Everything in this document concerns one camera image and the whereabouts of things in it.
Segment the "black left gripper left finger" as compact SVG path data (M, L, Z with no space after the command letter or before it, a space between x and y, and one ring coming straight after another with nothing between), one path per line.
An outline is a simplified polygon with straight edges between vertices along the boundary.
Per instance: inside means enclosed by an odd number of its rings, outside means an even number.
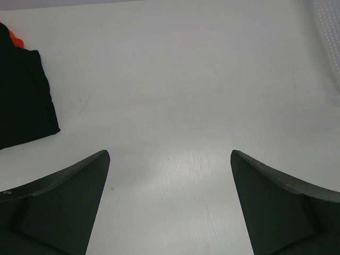
M1 192L1 254L85 254L110 156L101 150Z

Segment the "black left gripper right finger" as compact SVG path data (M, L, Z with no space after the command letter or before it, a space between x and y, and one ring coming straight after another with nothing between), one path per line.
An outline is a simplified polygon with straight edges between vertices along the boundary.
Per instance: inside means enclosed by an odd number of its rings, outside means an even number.
M231 169L254 254L339 254L339 192L239 150Z

